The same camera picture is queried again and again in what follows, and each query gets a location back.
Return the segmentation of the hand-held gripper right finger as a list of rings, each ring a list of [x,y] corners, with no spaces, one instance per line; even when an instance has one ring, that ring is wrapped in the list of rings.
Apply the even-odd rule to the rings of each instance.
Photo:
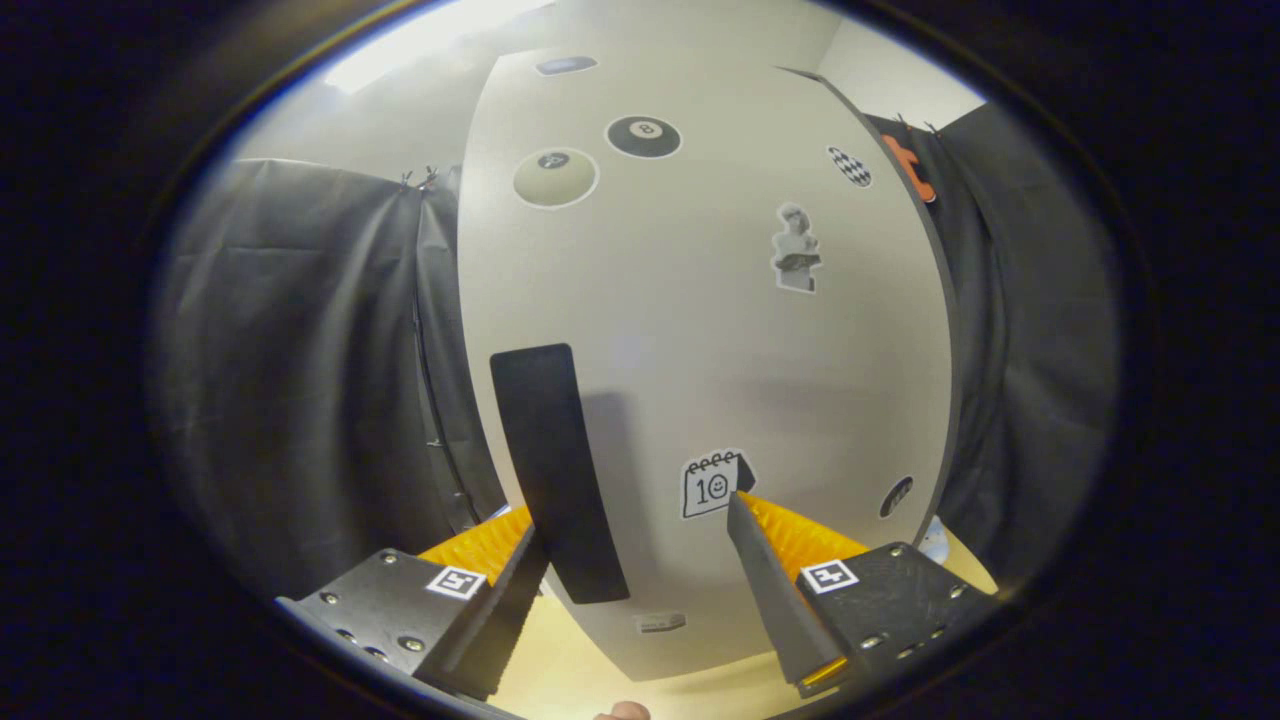
[[[804,697],[904,682],[998,609],[913,544],[870,548],[754,495],[731,496],[727,532],[783,678]]]

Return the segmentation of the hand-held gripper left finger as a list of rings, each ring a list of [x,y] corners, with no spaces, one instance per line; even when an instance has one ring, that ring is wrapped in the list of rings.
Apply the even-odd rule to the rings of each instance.
[[[384,548],[276,606],[298,628],[399,684],[495,694],[548,560],[526,507],[421,553]]]

